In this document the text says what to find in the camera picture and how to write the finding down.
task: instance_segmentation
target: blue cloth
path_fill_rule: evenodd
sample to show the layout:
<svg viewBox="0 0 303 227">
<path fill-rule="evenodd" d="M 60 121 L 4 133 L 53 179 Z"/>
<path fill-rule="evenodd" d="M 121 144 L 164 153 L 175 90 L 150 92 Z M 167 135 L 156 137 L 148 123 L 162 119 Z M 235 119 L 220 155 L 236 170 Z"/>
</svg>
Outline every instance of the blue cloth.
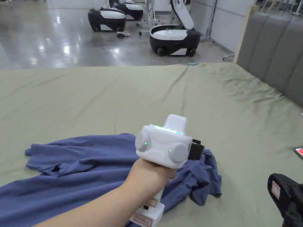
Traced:
<svg viewBox="0 0 303 227">
<path fill-rule="evenodd" d="M 131 134 L 33 144 L 25 154 L 30 156 L 26 166 L 41 175 L 0 188 L 0 226 L 32 226 L 100 197 L 120 186 L 138 159 Z M 202 160 L 187 161 L 166 186 L 165 211 L 191 193 L 199 205 L 207 194 L 221 194 L 221 176 L 209 150 Z"/>
</svg>

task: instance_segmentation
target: wheel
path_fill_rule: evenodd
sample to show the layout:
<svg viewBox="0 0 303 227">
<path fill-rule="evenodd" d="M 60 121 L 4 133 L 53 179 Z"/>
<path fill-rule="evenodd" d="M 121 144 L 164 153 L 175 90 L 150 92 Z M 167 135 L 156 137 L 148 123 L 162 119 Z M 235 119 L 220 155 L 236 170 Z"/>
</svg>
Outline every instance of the wheel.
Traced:
<svg viewBox="0 0 303 227">
<path fill-rule="evenodd" d="M 193 56 L 196 54 L 196 52 L 197 52 L 196 49 L 193 48 L 193 49 L 191 49 L 191 50 L 188 52 L 187 55 L 188 55 L 189 57 L 193 57 Z"/>
<path fill-rule="evenodd" d="M 159 48 L 157 49 L 157 55 L 159 55 L 160 57 L 162 57 L 162 56 L 164 55 L 164 49 L 161 48 L 161 47 L 159 47 Z"/>
</svg>

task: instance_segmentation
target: white wall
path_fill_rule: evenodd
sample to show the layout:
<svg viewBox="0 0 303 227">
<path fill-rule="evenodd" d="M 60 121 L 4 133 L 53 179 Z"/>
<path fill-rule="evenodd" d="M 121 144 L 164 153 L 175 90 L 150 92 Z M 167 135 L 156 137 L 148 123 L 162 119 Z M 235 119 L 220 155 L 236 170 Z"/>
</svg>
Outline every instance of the white wall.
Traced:
<svg viewBox="0 0 303 227">
<path fill-rule="evenodd" d="M 52 0 L 46 1 L 47 7 L 52 8 L 72 8 L 72 9 L 91 9 L 95 0 Z"/>
<path fill-rule="evenodd" d="M 171 11 L 171 5 L 167 4 L 167 1 L 164 1 L 164 0 L 155 0 L 154 10 L 155 11 Z"/>
<path fill-rule="evenodd" d="M 206 33 L 214 0 L 193 0 L 191 16 L 195 29 Z M 211 39 L 235 52 L 244 29 L 244 18 L 256 0 L 218 0 L 212 25 Z"/>
<path fill-rule="evenodd" d="M 256 0 L 218 0 L 211 38 L 235 52 L 242 37 L 245 15 Z"/>
</svg>

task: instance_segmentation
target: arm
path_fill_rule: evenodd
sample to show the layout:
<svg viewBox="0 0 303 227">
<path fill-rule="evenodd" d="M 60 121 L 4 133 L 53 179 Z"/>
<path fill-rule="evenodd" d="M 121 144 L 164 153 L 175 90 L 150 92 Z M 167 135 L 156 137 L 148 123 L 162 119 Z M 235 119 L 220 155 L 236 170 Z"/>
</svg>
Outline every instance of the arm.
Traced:
<svg viewBox="0 0 303 227">
<path fill-rule="evenodd" d="M 176 170 L 139 159 L 126 181 L 105 195 L 73 210 L 42 222 L 36 227 L 122 227 L 144 205 L 174 178 Z"/>
</svg>

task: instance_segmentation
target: hand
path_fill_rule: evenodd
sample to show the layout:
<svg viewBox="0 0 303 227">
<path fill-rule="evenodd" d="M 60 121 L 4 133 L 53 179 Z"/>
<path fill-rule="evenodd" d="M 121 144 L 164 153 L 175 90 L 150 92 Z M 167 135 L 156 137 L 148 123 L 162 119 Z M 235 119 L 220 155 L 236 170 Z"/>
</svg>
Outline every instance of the hand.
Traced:
<svg viewBox="0 0 303 227">
<path fill-rule="evenodd" d="M 176 177 L 177 170 L 138 159 L 131 168 L 124 186 L 142 196 L 144 201 L 160 192 L 168 179 Z"/>
</svg>

